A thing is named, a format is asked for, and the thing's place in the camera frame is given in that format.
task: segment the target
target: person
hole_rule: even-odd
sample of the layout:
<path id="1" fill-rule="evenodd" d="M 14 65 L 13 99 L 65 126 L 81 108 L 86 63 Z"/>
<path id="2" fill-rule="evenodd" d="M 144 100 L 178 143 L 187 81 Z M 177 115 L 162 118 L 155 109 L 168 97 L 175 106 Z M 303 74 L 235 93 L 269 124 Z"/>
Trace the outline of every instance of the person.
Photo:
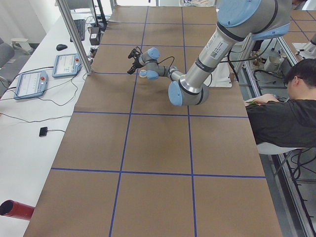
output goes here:
<path id="1" fill-rule="evenodd" d="M 256 143 L 280 147 L 316 147 L 316 59 L 304 59 L 287 73 L 289 100 L 272 94 L 246 101 Z"/>
<path id="2" fill-rule="evenodd" d="M 306 0 L 292 0 L 292 10 L 302 10 Z"/>

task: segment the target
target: keyboard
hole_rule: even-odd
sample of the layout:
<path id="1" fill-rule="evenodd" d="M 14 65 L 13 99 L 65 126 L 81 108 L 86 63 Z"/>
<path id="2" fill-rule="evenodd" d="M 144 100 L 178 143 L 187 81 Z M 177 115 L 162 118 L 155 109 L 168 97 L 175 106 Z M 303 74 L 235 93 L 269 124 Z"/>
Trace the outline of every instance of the keyboard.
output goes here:
<path id="1" fill-rule="evenodd" d="M 75 26 L 78 30 L 79 37 L 81 41 L 84 41 L 84 35 L 85 35 L 85 20 L 84 19 L 78 19 L 74 20 Z"/>

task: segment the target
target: black t-shirt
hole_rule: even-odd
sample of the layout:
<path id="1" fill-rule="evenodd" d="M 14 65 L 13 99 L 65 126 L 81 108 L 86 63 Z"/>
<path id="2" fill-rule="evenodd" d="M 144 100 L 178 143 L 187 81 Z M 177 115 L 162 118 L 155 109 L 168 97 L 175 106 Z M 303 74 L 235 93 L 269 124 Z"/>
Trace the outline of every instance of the black t-shirt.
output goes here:
<path id="1" fill-rule="evenodd" d="M 316 147 L 316 100 L 269 101 L 246 109 L 257 144 Z"/>

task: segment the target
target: black hair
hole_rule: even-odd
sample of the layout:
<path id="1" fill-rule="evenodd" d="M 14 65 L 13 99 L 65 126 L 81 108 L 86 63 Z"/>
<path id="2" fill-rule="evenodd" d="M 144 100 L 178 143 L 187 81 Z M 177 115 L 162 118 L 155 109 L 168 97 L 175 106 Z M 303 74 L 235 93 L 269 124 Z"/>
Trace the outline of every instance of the black hair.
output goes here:
<path id="1" fill-rule="evenodd" d="M 309 88 L 316 87 L 316 59 L 303 59 L 295 64 L 284 78 L 284 83 L 292 81 L 294 77 L 302 79 Z"/>

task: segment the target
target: black box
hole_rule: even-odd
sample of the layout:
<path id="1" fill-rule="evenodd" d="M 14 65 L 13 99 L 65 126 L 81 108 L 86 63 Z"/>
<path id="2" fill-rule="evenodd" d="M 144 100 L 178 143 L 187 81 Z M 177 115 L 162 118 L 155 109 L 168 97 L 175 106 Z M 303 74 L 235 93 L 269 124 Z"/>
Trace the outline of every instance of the black box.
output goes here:
<path id="1" fill-rule="evenodd" d="M 90 43 L 91 43 L 91 45 L 99 45 L 99 43 L 100 43 L 100 36 L 101 36 L 101 31 L 100 31 L 99 27 L 91 28 L 91 33 L 90 33 Z"/>

